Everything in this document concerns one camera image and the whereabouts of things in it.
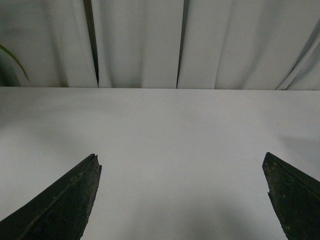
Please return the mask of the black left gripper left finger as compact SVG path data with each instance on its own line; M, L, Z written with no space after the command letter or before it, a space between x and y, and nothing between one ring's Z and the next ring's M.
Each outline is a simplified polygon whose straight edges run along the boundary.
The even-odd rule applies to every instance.
M79 240L96 199L102 166L91 154L0 222L2 240Z

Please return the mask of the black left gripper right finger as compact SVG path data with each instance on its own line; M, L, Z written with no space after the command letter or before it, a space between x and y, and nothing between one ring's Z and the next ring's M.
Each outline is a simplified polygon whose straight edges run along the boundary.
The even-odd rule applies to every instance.
M268 196L289 240L320 238L320 182L267 152L262 169Z

